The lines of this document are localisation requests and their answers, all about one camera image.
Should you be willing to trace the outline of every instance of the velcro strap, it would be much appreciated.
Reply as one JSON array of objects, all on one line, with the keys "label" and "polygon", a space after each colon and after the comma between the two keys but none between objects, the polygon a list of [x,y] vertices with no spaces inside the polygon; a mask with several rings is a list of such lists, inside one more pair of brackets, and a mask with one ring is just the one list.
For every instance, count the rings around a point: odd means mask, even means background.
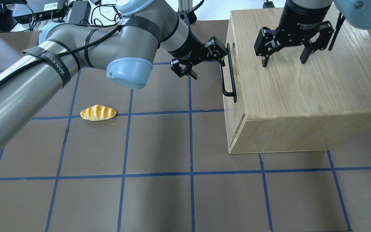
[{"label": "velcro strap", "polygon": [[161,43],[161,37],[162,37],[161,29],[154,22],[146,18],[136,16],[136,15],[130,15],[130,16],[126,16],[120,19],[120,21],[118,22],[118,25],[120,26],[130,25],[130,26],[135,26],[143,30],[146,30],[157,38],[158,44]]},{"label": "velcro strap", "polygon": [[32,47],[22,51],[24,54],[30,54],[34,57],[43,58],[60,76],[62,79],[62,87],[64,87],[71,80],[71,74],[67,66],[60,59],[57,54],[49,52],[41,47]]}]

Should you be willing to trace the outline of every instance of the tiled floor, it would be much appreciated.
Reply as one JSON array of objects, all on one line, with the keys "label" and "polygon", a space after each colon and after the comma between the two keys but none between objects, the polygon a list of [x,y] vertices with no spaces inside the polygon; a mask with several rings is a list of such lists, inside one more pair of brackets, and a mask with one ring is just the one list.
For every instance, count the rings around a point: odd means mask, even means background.
[{"label": "tiled floor", "polygon": [[[224,41],[227,21],[197,22]],[[0,71],[38,32],[0,34]],[[0,231],[371,231],[371,130],[331,151],[228,154],[217,63],[147,86],[82,69],[0,154]],[[94,104],[118,111],[90,122]]]}]

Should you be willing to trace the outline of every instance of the black rubber ring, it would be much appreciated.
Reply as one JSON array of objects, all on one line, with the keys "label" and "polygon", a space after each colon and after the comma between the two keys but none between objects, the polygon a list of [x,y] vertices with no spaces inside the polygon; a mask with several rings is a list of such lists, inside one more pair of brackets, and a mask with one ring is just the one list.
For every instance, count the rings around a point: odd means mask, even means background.
[{"label": "black rubber ring", "polygon": [[174,27],[173,31],[171,31],[171,33],[169,35],[167,35],[166,38],[161,40],[161,43],[167,41],[169,38],[171,38],[174,35],[174,33],[177,31],[177,28],[178,28],[179,24],[180,24],[180,17],[177,16],[176,26]]},{"label": "black rubber ring", "polygon": [[[51,41],[51,42],[57,43],[58,45],[60,45],[60,46],[62,46],[63,48],[65,48],[67,51],[71,51],[71,49],[70,49],[67,45],[63,44],[62,42],[60,42],[60,41],[58,41],[58,40],[55,40],[55,39],[47,39],[46,41]],[[78,70],[80,70],[80,68],[81,68],[80,61],[78,60],[78,58],[77,58],[77,56],[75,55],[75,53],[72,53],[71,55],[72,55],[72,57],[74,57],[75,62],[77,63]]]},{"label": "black rubber ring", "polygon": [[[85,39],[84,46],[90,43],[91,36],[96,31],[98,31],[98,29],[94,29],[94,30],[92,30],[88,33],[87,38]],[[84,56],[85,56],[85,61],[87,62],[88,66],[90,66],[91,68],[94,68],[93,65],[90,62],[90,58],[88,57],[88,48],[84,49]]]}]

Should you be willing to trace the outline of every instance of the black box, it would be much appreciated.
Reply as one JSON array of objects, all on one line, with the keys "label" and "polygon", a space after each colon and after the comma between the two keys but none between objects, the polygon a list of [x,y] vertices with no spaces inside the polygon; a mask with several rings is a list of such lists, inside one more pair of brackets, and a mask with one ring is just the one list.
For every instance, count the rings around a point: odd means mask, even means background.
[{"label": "black box", "polygon": [[[67,13],[67,6],[65,5],[66,0],[29,0],[28,6],[35,13],[36,20],[51,19],[51,13],[53,12],[53,18],[59,18],[65,16]],[[32,19],[31,10],[21,4],[15,4],[14,12],[12,16],[20,24],[27,24]]]},{"label": "black box", "polygon": [[68,23],[87,25],[90,11],[91,5],[88,1],[74,1]]}]

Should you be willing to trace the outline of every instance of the wooden cabinet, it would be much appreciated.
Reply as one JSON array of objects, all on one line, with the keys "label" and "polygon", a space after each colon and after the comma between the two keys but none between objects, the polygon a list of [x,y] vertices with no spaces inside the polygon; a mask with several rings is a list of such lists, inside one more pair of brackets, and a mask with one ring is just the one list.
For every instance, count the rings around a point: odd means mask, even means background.
[{"label": "wooden cabinet", "polygon": [[[237,102],[224,97],[231,154],[328,150],[371,128],[371,39],[347,20],[332,51],[301,64],[301,47],[274,53],[266,68],[254,54],[262,26],[278,26],[282,8],[231,12],[227,43]],[[327,14],[333,27],[338,11]],[[228,60],[225,86],[231,90]]]}]

